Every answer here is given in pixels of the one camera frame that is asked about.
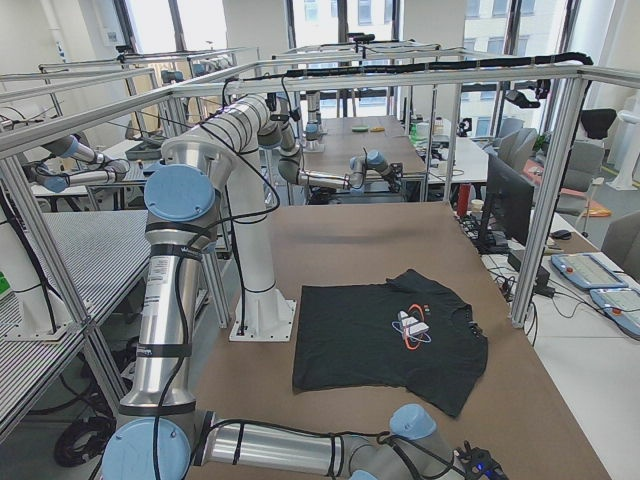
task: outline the metal grate table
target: metal grate table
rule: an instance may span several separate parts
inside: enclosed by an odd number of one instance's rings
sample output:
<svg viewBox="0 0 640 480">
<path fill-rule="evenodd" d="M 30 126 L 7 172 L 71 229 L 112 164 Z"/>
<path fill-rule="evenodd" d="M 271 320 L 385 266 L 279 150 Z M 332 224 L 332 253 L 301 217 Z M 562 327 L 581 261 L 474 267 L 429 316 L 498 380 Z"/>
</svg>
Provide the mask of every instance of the metal grate table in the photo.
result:
<svg viewBox="0 0 640 480">
<path fill-rule="evenodd" d="M 100 325 L 140 279 L 147 265 L 146 211 L 65 212 L 45 219 L 89 313 Z M 85 328 L 56 343 L 5 342 L 20 322 L 13 295 L 0 300 L 0 442 L 82 350 Z"/>
</svg>

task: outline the black headrest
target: black headrest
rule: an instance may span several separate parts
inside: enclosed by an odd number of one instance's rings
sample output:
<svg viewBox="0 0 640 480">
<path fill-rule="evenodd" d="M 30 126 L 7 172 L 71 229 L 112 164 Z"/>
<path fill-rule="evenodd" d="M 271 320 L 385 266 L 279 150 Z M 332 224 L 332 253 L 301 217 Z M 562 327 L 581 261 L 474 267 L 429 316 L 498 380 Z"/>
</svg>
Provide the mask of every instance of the black headrest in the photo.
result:
<svg viewBox="0 0 640 480">
<path fill-rule="evenodd" d="M 609 128 L 616 119 L 616 111 L 612 108 L 598 108 L 580 112 L 580 122 L 587 132 L 587 137 L 602 140 L 609 134 Z"/>
</svg>

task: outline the computer monitor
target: computer monitor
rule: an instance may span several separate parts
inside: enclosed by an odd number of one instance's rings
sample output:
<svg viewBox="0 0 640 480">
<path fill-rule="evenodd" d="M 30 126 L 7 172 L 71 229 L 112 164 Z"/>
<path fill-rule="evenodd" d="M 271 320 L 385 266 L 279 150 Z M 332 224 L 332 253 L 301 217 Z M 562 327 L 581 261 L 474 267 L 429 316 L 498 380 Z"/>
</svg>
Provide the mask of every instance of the computer monitor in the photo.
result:
<svg viewBox="0 0 640 480">
<path fill-rule="evenodd" d="M 489 155 L 487 194 L 478 231 L 478 249 L 484 250 L 482 253 L 491 252 L 495 249 L 492 247 L 500 243 L 492 238 L 492 232 L 496 231 L 503 232 L 506 238 L 513 238 L 522 245 L 526 244 L 533 190 L 533 185 L 527 179 L 496 155 Z"/>
</svg>

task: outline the black t-shirt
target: black t-shirt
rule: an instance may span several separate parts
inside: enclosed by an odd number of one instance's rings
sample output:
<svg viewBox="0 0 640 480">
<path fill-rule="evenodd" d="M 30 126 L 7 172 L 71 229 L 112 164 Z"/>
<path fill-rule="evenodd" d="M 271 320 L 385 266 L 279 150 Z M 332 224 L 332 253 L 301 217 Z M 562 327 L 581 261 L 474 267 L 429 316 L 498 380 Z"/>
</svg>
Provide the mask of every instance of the black t-shirt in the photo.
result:
<svg viewBox="0 0 640 480">
<path fill-rule="evenodd" d="M 383 285 L 304 286 L 293 386 L 405 386 L 456 417 L 487 350 L 471 305 L 415 270 Z"/>
</svg>

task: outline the computer mouse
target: computer mouse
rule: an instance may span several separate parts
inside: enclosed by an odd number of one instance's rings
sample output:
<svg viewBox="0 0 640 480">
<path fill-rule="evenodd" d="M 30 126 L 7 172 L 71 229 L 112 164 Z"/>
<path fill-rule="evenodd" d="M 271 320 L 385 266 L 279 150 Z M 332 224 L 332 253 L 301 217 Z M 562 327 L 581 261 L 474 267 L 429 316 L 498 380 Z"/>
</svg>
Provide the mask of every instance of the computer mouse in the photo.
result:
<svg viewBox="0 0 640 480">
<path fill-rule="evenodd" d="M 569 230 L 556 230 L 549 235 L 554 240 L 569 240 L 571 238 L 571 232 Z"/>
</svg>

